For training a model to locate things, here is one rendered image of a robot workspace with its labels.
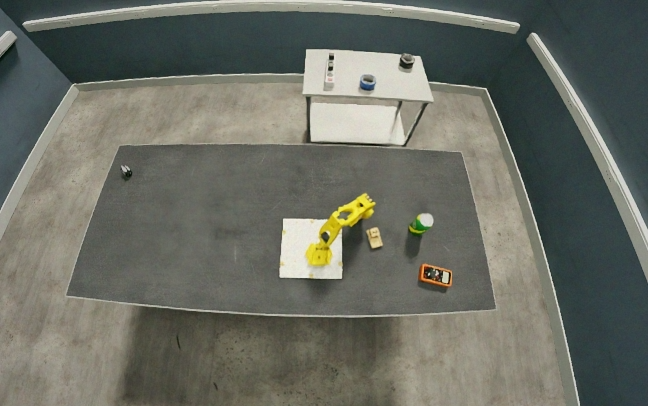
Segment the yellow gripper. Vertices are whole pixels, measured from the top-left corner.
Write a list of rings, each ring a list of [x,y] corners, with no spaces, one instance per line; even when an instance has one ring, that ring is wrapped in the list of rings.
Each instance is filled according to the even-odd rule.
[[[370,211],[366,211],[365,213],[361,214],[360,216],[363,216],[362,219],[368,219],[372,214],[373,214],[373,211],[372,211],[372,209],[371,209]],[[348,216],[348,219],[349,219],[351,216],[352,216],[352,213]],[[356,219],[355,221],[353,221],[352,223],[350,223],[349,225],[350,225],[350,226],[353,226],[353,225],[354,225],[354,224],[359,220],[359,217],[360,217],[360,216],[358,216],[357,219]]]

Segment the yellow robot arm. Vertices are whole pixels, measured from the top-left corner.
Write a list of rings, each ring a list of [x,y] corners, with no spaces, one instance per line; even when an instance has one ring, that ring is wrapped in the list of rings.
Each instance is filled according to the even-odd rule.
[[[319,236],[318,236],[320,242],[315,243],[315,245],[314,243],[311,243],[305,252],[305,256],[308,260],[308,265],[312,265],[312,263],[326,263],[326,262],[327,262],[326,265],[330,265],[330,260],[333,256],[333,252],[331,251],[328,245],[331,245],[335,241],[335,239],[339,235],[341,228],[344,225],[345,226],[349,225],[354,220],[356,220],[358,216],[360,216],[367,210],[370,211],[374,207],[374,205],[375,202],[373,202],[371,197],[367,194],[363,194],[363,196],[358,197],[352,203],[344,205],[343,207],[339,207],[338,212],[336,211],[332,213],[329,220],[326,221],[323,224],[323,226],[320,228]],[[349,212],[349,211],[352,212],[352,216],[348,219],[348,217],[344,212]],[[330,235],[327,233],[327,231],[329,231]],[[321,247],[324,250],[324,253]],[[314,261],[312,255],[314,256]],[[317,260],[317,257],[320,258],[320,260]]]

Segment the green and yellow drink can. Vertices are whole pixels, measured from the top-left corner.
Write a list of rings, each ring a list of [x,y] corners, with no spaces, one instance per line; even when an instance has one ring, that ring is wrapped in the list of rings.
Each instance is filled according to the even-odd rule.
[[[410,225],[409,231],[414,236],[420,236],[433,224],[433,218],[429,214],[420,214]]]

